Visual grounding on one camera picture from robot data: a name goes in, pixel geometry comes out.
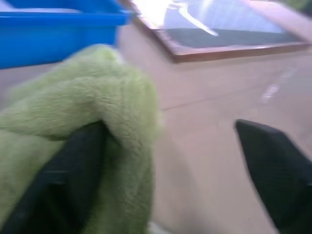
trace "wooden frame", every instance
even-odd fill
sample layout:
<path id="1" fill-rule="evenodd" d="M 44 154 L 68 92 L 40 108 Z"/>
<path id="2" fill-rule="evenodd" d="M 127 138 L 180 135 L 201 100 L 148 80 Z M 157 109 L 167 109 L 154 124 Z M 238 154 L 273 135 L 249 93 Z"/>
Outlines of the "wooden frame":
<path id="1" fill-rule="evenodd" d="M 131 2 L 131 0 L 123 0 L 124 3 L 130 6 L 136 13 L 138 12 L 136 6 Z M 255 7 L 248 5 L 252 10 L 258 12 L 263 17 L 268 18 L 259 12 Z M 166 32 L 166 30 L 151 24 L 146 19 L 142 17 L 134 18 L 135 24 L 137 24 L 145 33 L 155 39 L 162 48 L 167 52 L 169 58 L 173 62 L 191 62 L 191 61 L 207 61 L 207 60 L 218 60 L 218 59 L 230 59 L 238 57 L 249 57 L 249 56 L 259 56 L 267 54 L 279 54 L 286 52 L 293 52 L 298 50 L 305 50 L 310 46 L 304 38 L 289 31 L 284 26 L 276 23 L 279 27 L 293 33 L 302 42 L 287 42 L 280 44 L 270 44 L 270 45 L 259 45 L 259 46 L 226 46 L 226 47 L 207 47 L 207 48 L 191 48 L 180 45 L 177 41 L 172 39 L 172 37 Z"/>

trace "fuzzy green cloth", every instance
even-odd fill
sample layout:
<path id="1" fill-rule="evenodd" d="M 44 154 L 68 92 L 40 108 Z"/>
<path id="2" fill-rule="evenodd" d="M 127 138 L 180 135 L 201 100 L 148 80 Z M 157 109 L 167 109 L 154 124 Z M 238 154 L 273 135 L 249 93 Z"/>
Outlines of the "fuzzy green cloth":
<path id="1" fill-rule="evenodd" d="M 152 149 L 159 130 L 152 82 L 95 45 L 14 88 L 0 113 L 0 221 L 77 128 L 102 119 L 110 142 L 84 234 L 144 234 L 150 218 Z"/>

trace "blue container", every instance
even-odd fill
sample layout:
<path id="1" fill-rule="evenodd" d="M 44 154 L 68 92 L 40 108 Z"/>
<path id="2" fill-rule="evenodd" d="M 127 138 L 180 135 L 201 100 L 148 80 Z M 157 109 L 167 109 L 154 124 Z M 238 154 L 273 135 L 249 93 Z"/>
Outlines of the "blue container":
<path id="1" fill-rule="evenodd" d="M 6 0 L 15 8 L 69 8 L 82 13 L 0 12 L 0 68 L 60 61 L 88 45 L 117 46 L 130 12 L 116 0 Z"/>

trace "glass surface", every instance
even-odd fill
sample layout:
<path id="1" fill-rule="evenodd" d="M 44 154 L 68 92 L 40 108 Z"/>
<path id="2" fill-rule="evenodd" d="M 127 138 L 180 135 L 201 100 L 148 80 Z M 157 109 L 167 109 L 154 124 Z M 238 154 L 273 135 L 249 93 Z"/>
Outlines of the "glass surface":
<path id="1" fill-rule="evenodd" d="M 192 48 L 302 41 L 239 0 L 133 0 L 148 22 Z"/>

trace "beige table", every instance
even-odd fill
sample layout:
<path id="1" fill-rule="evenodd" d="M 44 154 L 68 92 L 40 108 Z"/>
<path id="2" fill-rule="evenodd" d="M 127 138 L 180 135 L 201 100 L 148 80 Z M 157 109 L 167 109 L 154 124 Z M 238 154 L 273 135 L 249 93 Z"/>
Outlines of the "beige table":
<path id="1" fill-rule="evenodd" d="M 267 13 L 279 9 L 252 4 Z M 276 20 L 312 40 L 308 19 L 288 11 Z M 154 80 L 164 114 L 153 219 L 177 234 L 276 233 L 249 180 L 233 123 L 245 118 L 278 127 L 312 156 L 310 52 L 172 64 L 133 25 L 121 30 L 120 49 Z M 52 66 L 0 70 L 0 91 Z"/>

